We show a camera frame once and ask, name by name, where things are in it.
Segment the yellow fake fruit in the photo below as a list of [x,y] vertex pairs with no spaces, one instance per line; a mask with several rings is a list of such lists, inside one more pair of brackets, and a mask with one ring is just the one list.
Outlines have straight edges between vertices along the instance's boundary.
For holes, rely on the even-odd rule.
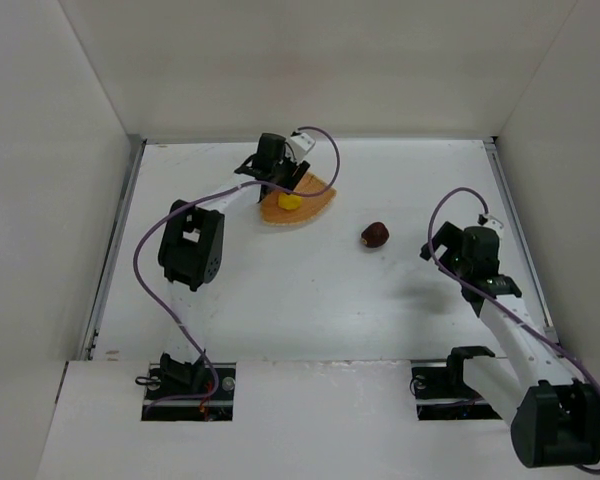
[[294,211],[302,206],[303,198],[295,194],[280,193],[277,199],[279,208],[285,211]]

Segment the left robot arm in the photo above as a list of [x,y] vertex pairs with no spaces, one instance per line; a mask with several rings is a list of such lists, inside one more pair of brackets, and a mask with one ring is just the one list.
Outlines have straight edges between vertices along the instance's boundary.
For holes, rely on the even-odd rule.
[[[169,214],[160,220],[148,235],[165,225],[158,264],[170,285],[186,287],[195,293],[202,285],[209,284],[217,275],[222,260],[225,214],[235,205],[245,207],[260,203],[274,191],[295,194],[295,189],[310,168],[305,160],[315,146],[315,140],[301,130],[290,137],[263,133],[256,152],[236,168],[231,179],[213,193],[191,202],[176,201]],[[198,231],[198,239],[185,238],[185,233]],[[165,363],[166,378],[182,385],[185,397],[202,398],[214,394],[221,385],[218,373],[206,355],[206,351],[192,335],[185,322],[184,300],[172,300],[167,304],[156,294],[143,287],[159,306],[174,320],[178,330],[189,345],[198,353],[193,364],[171,367]],[[211,375],[211,390],[200,390],[204,375]]]

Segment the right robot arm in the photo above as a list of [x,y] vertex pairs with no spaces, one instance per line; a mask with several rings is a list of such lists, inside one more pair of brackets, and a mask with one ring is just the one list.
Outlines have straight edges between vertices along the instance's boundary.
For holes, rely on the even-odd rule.
[[487,347],[455,347],[455,382],[479,394],[509,427],[527,468],[594,465],[600,460],[600,395],[540,341],[515,281],[499,271],[500,235],[486,225],[444,223],[420,256],[446,250],[441,267],[460,278],[461,294],[491,331],[511,367]]

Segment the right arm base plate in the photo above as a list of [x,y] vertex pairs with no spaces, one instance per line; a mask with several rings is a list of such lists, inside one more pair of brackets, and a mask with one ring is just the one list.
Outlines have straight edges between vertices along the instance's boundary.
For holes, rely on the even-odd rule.
[[475,391],[451,384],[442,363],[414,363],[409,389],[420,421],[500,420]]

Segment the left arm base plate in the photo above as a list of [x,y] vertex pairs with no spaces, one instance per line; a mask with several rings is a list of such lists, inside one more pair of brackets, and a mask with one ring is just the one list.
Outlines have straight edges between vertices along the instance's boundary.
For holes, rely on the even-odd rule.
[[237,365],[215,364],[219,386],[201,361],[176,366],[176,374],[151,364],[135,384],[143,388],[141,420],[147,422],[227,422],[233,419]]

